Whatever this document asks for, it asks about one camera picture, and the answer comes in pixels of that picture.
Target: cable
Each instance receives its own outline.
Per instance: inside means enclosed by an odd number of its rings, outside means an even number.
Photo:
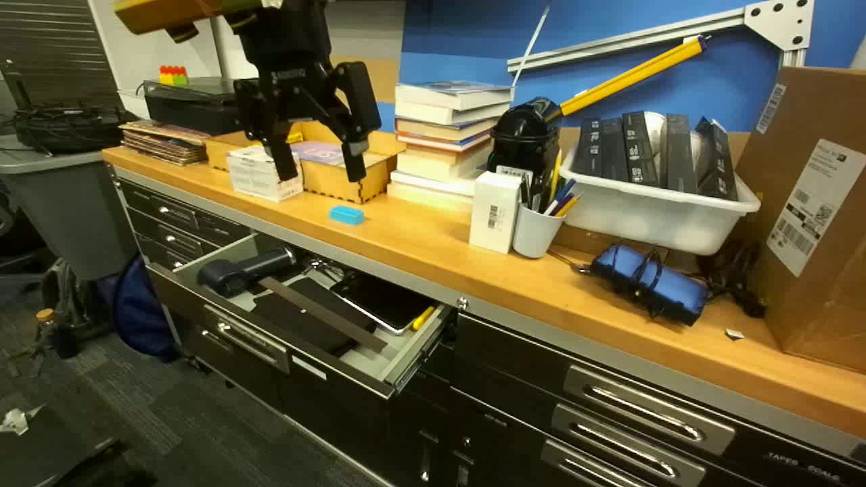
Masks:
[[[522,50],[522,58],[518,58],[518,68],[517,68],[517,73],[513,73],[513,78],[510,78],[510,100],[513,100],[513,95],[517,95],[517,81],[518,81],[518,74],[522,74],[525,58],[533,53],[536,41],[537,41],[537,34],[540,34],[540,30],[543,30],[543,23],[545,23],[545,14],[549,14],[549,3],[543,3],[540,18],[537,18],[537,23],[536,23],[536,31],[533,31],[533,38],[528,41],[528,45],[525,45],[525,50]]]

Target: cardboard box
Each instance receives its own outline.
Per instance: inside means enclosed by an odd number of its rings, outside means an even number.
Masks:
[[[763,244],[751,277],[778,346],[855,369],[866,369],[861,165],[866,73],[784,68],[739,162],[761,198],[740,235]]]
[[[223,170],[226,152],[238,146],[248,146],[242,133],[226,133],[210,137],[209,165],[213,170]],[[347,202],[368,202],[376,195],[384,195],[387,179],[394,170],[394,154],[406,146],[393,133],[370,133],[365,165],[368,176],[363,181],[347,181],[347,170],[332,158],[341,157],[341,141],[319,122],[294,122],[290,133],[290,142],[294,149],[303,176],[303,192],[324,195]]]

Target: yellow object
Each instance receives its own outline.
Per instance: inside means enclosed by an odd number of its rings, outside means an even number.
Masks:
[[[428,306],[417,319],[407,321],[411,329],[422,329],[439,306]]]
[[[226,152],[252,146],[242,133],[226,133],[206,141],[209,165],[226,170]],[[314,152],[341,152],[341,141],[319,122],[294,122],[287,142],[317,142]],[[303,176],[303,192],[324,195],[347,202],[368,202],[384,195],[388,170],[394,170],[394,154],[406,146],[393,133],[370,133],[368,152],[363,154],[368,176],[349,181],[341,165],[298,158]]]
[[[647,61],[642,61],[642,64],[636,64],[636,68],[629,68],[629,69],[624,69],[624,73],[618,73],[614,78],[601,81],[597,87],[589,87],[589,88],[567,97],[566,103],[560,103],[563,116],[571,116],[571,112],[577,112],[577,111],[581,111],[587,106],[594,106],[594,103],[601,103],[601,100],[606,100],[606,97],[610,97],[610,95],[617,95],[621,88],[629,88],[636,83],[642,83],[642,81],[647,81],[647,78],[652,78],[652,74],[656,74],[662,69],[670,69],[670,68],[697,55],[700,50],[704,50],[700,41],[697,38],[686,38],[675,49],[667,49],[667,50],[662,50],[662,53],[656,53],[656,55],[652,55],[652,58],[647,58]]]
[[[560,189],[560,181],[563,181],[563,176],[560,176],[563,158],[566,158],[566,152],[560,149],[560,152],[558,152],[558,158],[555,158],[555,165],[551,165],[551,170],[549,170],[549,195],[558,195],[558,189]]]
[[[34,311],[34,321],[38,321],[38,325],[53,321],[53,308],[39,308],[39,311]]]
[[[256,9],[259,0],[115,0],[114,14],[130,31],[142,34],[150,30],[192,23],[232,9]]]

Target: metal rod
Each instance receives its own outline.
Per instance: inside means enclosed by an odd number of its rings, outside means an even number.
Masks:
[[[706,31],[720,31],[720,30],[732,30],[740,26],[744,9],[721,9],[712,15],[697,15],[686,20],[670,20],[637,31],[624,31],[624,34],[610,34],[601,38],[593,43],[577,43],[555,50],[537,50],[525,58],[525,69],[529,68],[543,68],[543,64],[558,64],[558,61],[571,61],[571,58],[587,58],[587,55],[601,55],[601,53],[614,53],[614,50],[628,50],[636,45],[654,45],[654,43],[679,43],[681,38],[697,38]],[[517,69],[522,55],[509,58],[509,69]]]
[[[683,38],[700,38],[721,30],[746,26],[763,41],[773,43],[778,49],[778,64],[804,64],[805,49],[812,38],[812,15],[815,15],[817,0],[766,0],[740,5],[721,14],[708,14],[697,18],[670,20],[650,30],[636,30],[624,34],[610,34],[589,43],[577,43],[555,50],[537,50],[529,55],[513,55],[509,58],[509,73],[517,68],[536,69],[545,64],[642,49],[642,45],[656,45],[656,43],[673,43]]]
[[[232,92],[232,78],[230,78],[226,61],[223,61],[223,45],[221,45],[221,38],[218,38],[218,18],[210,15],[209,23],[210,23],[213,49],[217,49],[218,87],[221,87],[223,95],[230,95]]]

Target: blue tool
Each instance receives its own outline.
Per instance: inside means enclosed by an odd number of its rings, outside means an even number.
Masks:
[[[704,284],[628,246],[606,249],[593,258],[589,271],[610,281],[618,294],[647,306],[652,314],[683,325],[692,325],[708,300]]]

